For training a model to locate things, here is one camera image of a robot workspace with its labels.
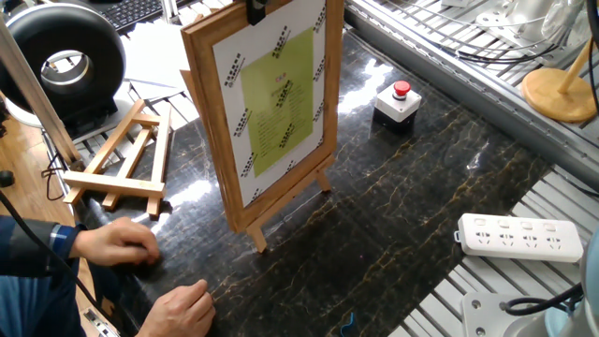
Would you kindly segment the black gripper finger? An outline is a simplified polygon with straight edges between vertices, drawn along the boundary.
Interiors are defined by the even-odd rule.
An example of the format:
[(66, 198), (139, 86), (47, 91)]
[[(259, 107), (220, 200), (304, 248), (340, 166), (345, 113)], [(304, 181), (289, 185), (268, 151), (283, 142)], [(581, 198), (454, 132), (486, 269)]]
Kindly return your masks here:
[(257, 25), (266, 17), (266, 6), (270, 0), (245, 0), (247, 21)]

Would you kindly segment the person's right hand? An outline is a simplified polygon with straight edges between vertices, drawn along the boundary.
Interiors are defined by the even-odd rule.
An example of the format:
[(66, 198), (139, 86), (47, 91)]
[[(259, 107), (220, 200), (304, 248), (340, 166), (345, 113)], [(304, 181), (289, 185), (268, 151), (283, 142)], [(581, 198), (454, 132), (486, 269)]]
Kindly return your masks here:
[(75, 238), (70, 258), (82, 257), (98, 266), (154, 264), (160, 258), (154, 234), (144, 225), (121, 217), (96, 229), (83, 230)]

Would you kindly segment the person's left hand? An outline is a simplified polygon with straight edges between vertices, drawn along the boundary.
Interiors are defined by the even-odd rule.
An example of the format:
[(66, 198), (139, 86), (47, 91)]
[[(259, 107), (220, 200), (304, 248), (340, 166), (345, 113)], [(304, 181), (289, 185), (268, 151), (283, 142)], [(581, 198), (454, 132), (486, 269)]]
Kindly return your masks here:
[(198, 280), (178, 286), (156, 300), (138, 337), (203, 337), (209, 332), (215, 308), (208, 283)]

